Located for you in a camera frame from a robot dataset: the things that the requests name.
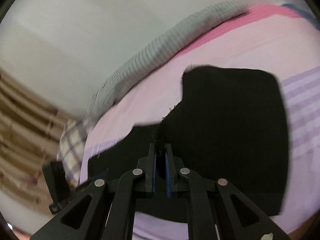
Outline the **plaid pillow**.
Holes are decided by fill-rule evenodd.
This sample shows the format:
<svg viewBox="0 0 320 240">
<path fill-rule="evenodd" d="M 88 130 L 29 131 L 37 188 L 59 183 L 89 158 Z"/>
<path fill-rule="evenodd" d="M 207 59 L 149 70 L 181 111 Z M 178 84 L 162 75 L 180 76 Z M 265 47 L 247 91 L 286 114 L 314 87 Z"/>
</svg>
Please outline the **plaid pillow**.
<svg viewBox="0 0 320 240">
<path fill-rule="evenodd" d="M 85 143 L 90 127 L 87 119 L 69 120 L 60 138 L 57 161 L 62 163 L 67 183 L 72 187 L 79 185 Z"/>
</svg>

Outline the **pink purple bed sheet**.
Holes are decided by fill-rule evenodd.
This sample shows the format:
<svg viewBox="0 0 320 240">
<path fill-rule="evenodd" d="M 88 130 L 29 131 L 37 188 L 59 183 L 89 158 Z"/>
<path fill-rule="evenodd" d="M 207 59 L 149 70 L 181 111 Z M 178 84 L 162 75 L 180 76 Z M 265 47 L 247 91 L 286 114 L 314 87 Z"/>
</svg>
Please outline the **pink purple bed sheet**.
<svg viewBox="0 0 320 240">
<path fill-rule="evenodd" d="M 133 87 L 99 120 L 87 138 L 80 181 L 88 160 L 115 145 L 135 124 L 161 121 L 181 100 L 188 66 L 260 69 L 281 81 L 290 128 L 289 186 L 273 218 L 300 239 L 319 213 L 319 31 L 297 12 L 261 5 L 206 33 Z"/>
</svg>

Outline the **black pants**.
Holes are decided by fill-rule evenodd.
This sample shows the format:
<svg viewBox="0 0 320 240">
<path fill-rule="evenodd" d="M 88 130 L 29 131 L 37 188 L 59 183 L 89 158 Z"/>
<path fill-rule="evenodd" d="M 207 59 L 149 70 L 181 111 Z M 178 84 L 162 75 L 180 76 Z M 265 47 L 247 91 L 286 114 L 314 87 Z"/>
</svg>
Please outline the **black pants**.
<svg viewBox="0 0 320 240">
<path fill-rule="evenodd" d="M 276 78 L 255 69 L 197 67 L 182 77 L 182 100 L 160 122 L 134 126 L 88 162 L 90 179 L 119 178 L 170 144 L 184 165 L 225 178 L 268 216 L 281 209 L 289 165 L 286 114 Z"/>
</svg>

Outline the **grey white striped blanket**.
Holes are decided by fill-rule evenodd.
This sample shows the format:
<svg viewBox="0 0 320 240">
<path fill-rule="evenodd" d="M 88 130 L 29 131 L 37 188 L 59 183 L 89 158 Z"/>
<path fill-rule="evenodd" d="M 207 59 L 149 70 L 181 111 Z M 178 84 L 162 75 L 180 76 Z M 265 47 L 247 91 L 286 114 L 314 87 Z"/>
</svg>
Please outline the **grey white striped blanket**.
<svg viewBox="0 0 320 240">
<path fill-rule="evenodd" d="M 249 5 L 242 1 L 221 2 L 195 12 L 152 40 L 129 58 L 96 92 L 90 101 L 86 119 L 95 125 L 132 87 L 157 68 L 166 64 L 179 51 L 223 22 L 246 13 Z"/>
</svg>

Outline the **brown patterned curtain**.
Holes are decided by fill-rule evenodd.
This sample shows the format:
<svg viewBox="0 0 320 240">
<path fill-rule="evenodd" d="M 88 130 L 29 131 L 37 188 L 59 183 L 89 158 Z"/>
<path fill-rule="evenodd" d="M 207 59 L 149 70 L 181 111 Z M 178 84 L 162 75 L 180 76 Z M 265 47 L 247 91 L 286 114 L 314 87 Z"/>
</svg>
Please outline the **brown patterned curtain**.
<svg viewBox="0 0 320 240">
<path fill-rule="evenodd" d="M 56 159 L 71 118 L 1 71 L 1 191 L 36 212 L 50 213 L 42 167 Z"/>
</svg>

